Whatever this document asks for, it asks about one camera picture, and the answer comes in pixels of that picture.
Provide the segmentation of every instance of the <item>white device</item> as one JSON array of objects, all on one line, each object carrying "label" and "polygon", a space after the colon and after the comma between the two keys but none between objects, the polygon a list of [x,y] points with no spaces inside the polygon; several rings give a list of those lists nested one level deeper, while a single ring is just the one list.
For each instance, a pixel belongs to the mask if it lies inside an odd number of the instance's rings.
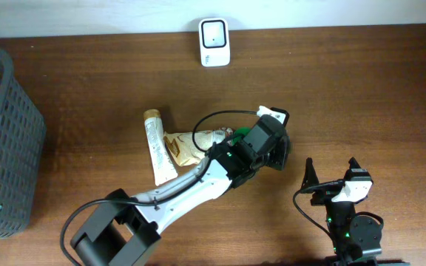
[{"label": "white device", "polygon": [[[352,172],[359,173],[368,173],[368,170],[363,168],[352,168]],[[373,185],[371,181],[371,176],[367,177],[369,180],[352,180],[345,181],[345,185],[341,191],[331,199],[332,202],[359,202],[360,200],[366,198]]]},{"label": "white device", "polygon": [[200,57],[204,67],[229,64],[228,23],[223,18],[205,18],[198,24]]},{"label": "white device", "polygon": [[265,106],[259,106],[259,111],[257,111],[256,114],[258,117],[262,117],[263,115],[270,115],[282,124],[284,124],[286,119],[286,115],[284,113],[272,111]]}]

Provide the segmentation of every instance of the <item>toothpaste tube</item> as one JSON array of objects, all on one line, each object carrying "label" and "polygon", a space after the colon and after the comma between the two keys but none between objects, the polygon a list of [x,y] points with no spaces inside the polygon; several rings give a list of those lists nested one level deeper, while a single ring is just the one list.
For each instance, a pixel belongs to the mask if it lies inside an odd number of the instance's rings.
[{"label": "toothpaste tube", "polygon": [[163,141],[163,127],[160,112],[156,109],[144,112],[149,151],[154,169],[155,185],[161,185],[178,176]]}]

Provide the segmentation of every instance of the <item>black wire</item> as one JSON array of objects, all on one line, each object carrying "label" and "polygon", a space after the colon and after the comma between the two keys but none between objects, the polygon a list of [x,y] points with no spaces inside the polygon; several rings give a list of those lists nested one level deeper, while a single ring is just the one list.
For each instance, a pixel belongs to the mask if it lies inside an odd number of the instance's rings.
[{"label": "black wire", "polygon": [[257,112],[255,112],[255,111],[246,111],[246,110],[224,110],[224,111],[219,111],[219,112],[211,113],[211,114],[209,114],[209,115],[205,116],[204,118],[200,119],[200,121],[198,121],[198,123],[197,123],[197,124],[195,125],[195,127],[193,128],[193,131],[192,131],[192,141],[193,141],[193,145],[195,145],[195,147],[196,147],[199,151],[206,152],[206,150],[204,150],[204,149],[200,148],[200,147],[199,147],[199,145],[197,144],[197,142],[195,141],[195,132],[197,131],[198,126],[199,126],[199,125],[200,125],[203,121],[205,121],[206,119],[208,119],[208,118],[210,118],[210,117],[212,117],[212,116],[214,116],[214,115],[219,115],[219,114],[231,114],[231,113],[234,113],[234,114],[247,114],[247,115],[255,115],[255,114],[257,114]]},{"label": "black wire", "polygon": [[[210,149],[210,154],[214,151],[214,149],[216,148],[216,143],[213,143],[211,149]],[[83,204],[82,206],[80,206],[79,208],[77,208],[67,219],[67,221],[65,221],[64,226],[61,229],[60,232],[60,249],[62,250],[62,253],[66,256],[67,259],[70,260],[70,262],[72,262],[74,265],[76,266],[81,266],[80,263],[78,263],[76,261],[75,258],[73,258],[72,255],[70,255],[70,253],[68,252],[68,250],[65,248],[65,233],[67,232],[68,226],[70,225],[70,223],[73,221],[73,219],[79,215],[83,210],[94,206],[94,205],[99,205],[99,204],[103,204],[103,203],[116,203],[116,204],[126,204],[126,205],[134,205],[134,206],[157,206],[160,205],[162,203],[168,202],[169,200],[179,196],[180,194],[182,194],[183,192],[189,190],[191,187],[193,187],[194,185],[196,185],[201,178],[206,174],[206,172],[208,171],[208,168],[210,167],[210,165],[212,164],[212,158],[209,157],[208,161],[206,161],[206,165],[204,167],[204,169],[196,176],[195,180],[190,182],[187,186],[185,186],[184,188],[180,189],[179,191],[173,193],[172,195],[165,197],[163,199],[160,199],[158,201],[155,202],[138,202],[136,199],[95,199],[92,200],[90,202],[87,202],[85,204]]]},{"label": "black wire", "polygon": [[312,224],[314,224],[314,225],[316,225],[318,228],[320,228],[323,232],[325,232],[326,233],[326,235],[331,239],[331,241],[333,242],[333,245],[335,244],[334,243],[334,240],[333,240],[333,237],[331,237],[331,234],[330,234],[330,232],[328,232],[328,230],[326,230],[324,227],[322,227],[318,222],[315,222],[315,220],[313,220],[310,216],[308,216],[300,207],[299,207],[299,205],[297,204],[297,201],[295,200],[296,198],[297,198],[297,196],[298,196],[298,194],[301,194],[301,193],[305,193],[305,192],[307,192],[307,191],[311,191],[311,190],[314,190],[314,189],[317,189],[317,188],[321,188],[321,187],[324,187],[324,186],[327,186],[327,185],[342,185],[342,181],[331,181],[331,182],[326,182],[326,183],[321,183],[321,184],[319,184],[319,185],[313,185],[313,186],[310,186],[310,187],[307,187],[307,188],[303,188],[303,189],[300,189],[299,191],[297,191],[297,192],[295,192],[295,194],[294,194],[294,196],[292,197],[292,201],[294,202],[294,206],[295,206],[295,208],[297,208],[297,210],[308,220],[308,221],[310,221]]}]

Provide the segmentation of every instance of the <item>green object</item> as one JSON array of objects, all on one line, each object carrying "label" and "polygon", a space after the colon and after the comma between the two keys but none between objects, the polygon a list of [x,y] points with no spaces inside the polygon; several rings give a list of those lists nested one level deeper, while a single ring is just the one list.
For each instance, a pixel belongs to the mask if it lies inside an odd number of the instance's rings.
[{"label": "green object", "polygon": [[[246,136],[249,132],[251,131],[251,129],[250,128],[248,128],[248,127],[243,127],[243,128],[239,128],[239,129],[237,129],[234,133],[236,134],[236,133],[239,133],[239,134],[241,134],[242,136]],[[231,144],[232,145],[234,145],[236,142],[237,142],[237,140],[238,140],[238,138],[236,137],[235,139],[233,139],[232,141],[231,141]]]}]

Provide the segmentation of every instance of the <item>white wall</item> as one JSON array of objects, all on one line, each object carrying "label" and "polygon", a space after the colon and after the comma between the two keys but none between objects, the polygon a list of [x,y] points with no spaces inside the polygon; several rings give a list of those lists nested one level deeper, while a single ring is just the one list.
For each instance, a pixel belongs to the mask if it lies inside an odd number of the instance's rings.
[{"label": "white wall", "polygon": [[426,0],[0,0],[0,37],[426,23]]}]

